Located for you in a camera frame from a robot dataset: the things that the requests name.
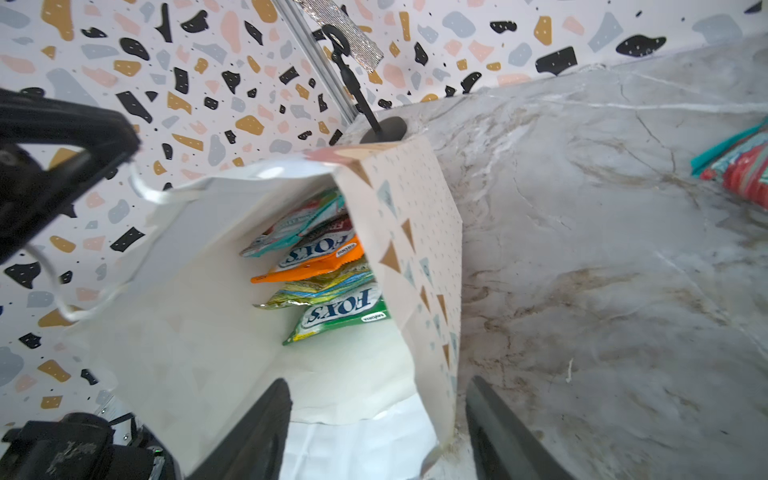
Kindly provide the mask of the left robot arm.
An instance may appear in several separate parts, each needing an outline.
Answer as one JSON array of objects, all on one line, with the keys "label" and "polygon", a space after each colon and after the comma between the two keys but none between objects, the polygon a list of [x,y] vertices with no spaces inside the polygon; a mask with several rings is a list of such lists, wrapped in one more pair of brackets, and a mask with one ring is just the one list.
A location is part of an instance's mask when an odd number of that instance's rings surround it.
[{"label": "left robot arm", "polygon": [[[60,275],[31,240],[139,150],[119,113],[23,92],[1,92],[1,259],[23,250],[37,273]],[[134,414],[75,412],[4,434],[4,479],[178,479],[172,455]]]}]

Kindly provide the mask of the white patterned paper bag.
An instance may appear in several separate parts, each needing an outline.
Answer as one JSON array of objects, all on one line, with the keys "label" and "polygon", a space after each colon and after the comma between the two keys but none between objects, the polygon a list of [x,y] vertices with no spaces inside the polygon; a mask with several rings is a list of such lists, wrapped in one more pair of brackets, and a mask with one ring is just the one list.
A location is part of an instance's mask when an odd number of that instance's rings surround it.
[{"label": "white patterned paper bag", "polygon": [[[411,478],[454,434],[462,220],[429,141],[278,156],[160,192],[153,232],[88,310],[59,301],[69,346],[197,473],[277,379],[292,401],[287,470]],[[289,254],[245,248],[325,189],[347,203],[390,318],[293,345],[294,310],[258,277]]]}]

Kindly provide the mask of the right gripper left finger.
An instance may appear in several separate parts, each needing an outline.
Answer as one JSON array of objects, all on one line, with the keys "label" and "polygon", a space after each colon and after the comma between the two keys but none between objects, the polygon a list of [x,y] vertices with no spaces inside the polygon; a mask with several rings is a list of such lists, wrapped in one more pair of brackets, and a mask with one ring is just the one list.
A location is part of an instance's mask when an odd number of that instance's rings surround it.
[{"label": "right gripper left finger", "polygon": [[188,479],[278,479],[292,401],[276,379]]}]

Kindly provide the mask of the teal mint candy bag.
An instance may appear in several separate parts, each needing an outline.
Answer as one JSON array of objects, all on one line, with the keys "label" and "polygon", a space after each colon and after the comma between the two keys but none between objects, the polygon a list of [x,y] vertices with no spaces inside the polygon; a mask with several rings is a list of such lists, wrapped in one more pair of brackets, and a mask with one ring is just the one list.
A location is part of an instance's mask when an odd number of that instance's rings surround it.
[{"label": "teal mint candy bag", "polygon": [[696,156],[692,175],[767,209],[767,118]]}]

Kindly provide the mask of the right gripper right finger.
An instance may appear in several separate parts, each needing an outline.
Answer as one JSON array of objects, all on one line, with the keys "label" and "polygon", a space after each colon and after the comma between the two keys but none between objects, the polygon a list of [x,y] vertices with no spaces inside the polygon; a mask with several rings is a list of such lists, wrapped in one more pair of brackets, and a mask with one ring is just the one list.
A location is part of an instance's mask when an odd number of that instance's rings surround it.
[{"label": "right gripper right finger", "polygon": [[480,376],[468,384],[465,411],[479,479],[574,479]]}]

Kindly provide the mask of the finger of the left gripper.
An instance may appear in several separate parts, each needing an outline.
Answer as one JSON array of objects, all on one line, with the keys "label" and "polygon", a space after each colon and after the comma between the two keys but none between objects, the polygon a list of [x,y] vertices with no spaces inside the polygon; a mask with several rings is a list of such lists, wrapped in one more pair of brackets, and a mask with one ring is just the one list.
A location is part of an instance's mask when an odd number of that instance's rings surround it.
[{"label": "finger of the left gripper", "polygon": [[1,91],[1,260],[114,176],[140,140],[120,113]]}]

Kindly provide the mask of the orange fruits candy bag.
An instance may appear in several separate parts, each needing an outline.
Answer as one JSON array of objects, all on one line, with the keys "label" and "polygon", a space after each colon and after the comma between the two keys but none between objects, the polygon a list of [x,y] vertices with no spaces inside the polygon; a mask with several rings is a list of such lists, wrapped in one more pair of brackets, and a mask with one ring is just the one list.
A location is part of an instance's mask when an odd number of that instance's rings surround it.
[{"label": "orange fruits candy bag", "polygon": [[362,243],[348,214],[324,222],[293,246],[266,274],[253,277],[252,284],[306,280],[332,273],[361,259]]}]

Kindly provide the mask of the teal cherry candy bag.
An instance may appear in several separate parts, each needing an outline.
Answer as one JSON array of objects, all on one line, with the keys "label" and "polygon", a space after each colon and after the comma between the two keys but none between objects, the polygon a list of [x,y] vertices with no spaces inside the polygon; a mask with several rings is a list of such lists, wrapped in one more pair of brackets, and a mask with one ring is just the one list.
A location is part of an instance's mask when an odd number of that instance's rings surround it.
[{"label": "teal cherry candy bag", "polygon": [[346,212],[346,201],[338,188],[322,191],[294,208],[255,238],[240,252],[241,257],[292,247],[318,226]]}]

